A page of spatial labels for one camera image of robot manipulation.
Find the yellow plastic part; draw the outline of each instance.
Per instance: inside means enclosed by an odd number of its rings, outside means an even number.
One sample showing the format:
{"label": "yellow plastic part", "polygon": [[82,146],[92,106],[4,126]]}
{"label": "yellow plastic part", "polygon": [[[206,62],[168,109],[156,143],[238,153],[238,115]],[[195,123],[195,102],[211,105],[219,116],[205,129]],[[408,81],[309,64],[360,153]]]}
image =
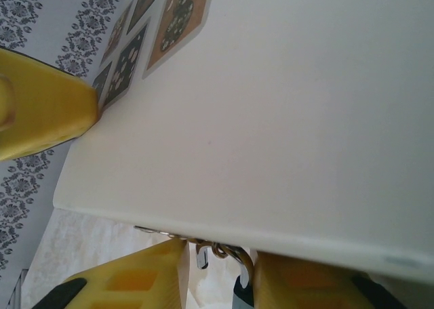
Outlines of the yellow plastic part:
{"label": "yellow plastic part", "polygon": [[189,284],[189,248],[178,239],[69,278],[87,285],[66,309],[181,309]]}
{"label": "yellow plastic part", "polygon": [[357,272],[258,252],[255,309],[374,309],[351,282]]}
{"label": "yellow plastic part", "polygon": [[0,131],[11,127],[15,121],[15,93],[11,81],[0,74]]}
{"label": "yellow plastic part", "polygon": [[16,115],[7,129],[0,129],[0,161],[76,138],[98,120],[97,93],[77,77],[3,48],[0,74],[0,102],[10,100],[11,88],[15,99],[15,106],[0,106],[0,119],[9,116],[7,113]]}

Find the decorative damask pattern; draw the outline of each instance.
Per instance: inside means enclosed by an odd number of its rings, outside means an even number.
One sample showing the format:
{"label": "decorative damask pattern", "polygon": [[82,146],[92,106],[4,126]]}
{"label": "decorative damask pattern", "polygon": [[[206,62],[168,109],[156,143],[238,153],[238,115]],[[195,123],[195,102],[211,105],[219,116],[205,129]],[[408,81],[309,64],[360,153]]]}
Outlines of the decorative damask pattern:
{"label": "decorative damask pattern", "polygon": [[34,202],[31,196],[38,193],[53,154],[53,150],[46,150],[15,160],[7,169],[10,175],[0,184],[0,270],[6,268],[6,257],[12,254],[10,246],[18,240],[22,221]]}
{"label": "decorative damask pattern", "polygon": [[0,46],[24,47],[43,0],[0,0]]}
{"label": "decorative damask pattern", "polygon": [[58,56],[56,64],[77,77],[86,77],[88,65],[93,63],[93,56],[101,44],[101,36],[106,34],[109,15],[116,10],[120,0],[87,0],[77,12],[73,23],[73,32],[66,37],[67,44],[62,47],[63,54]]}

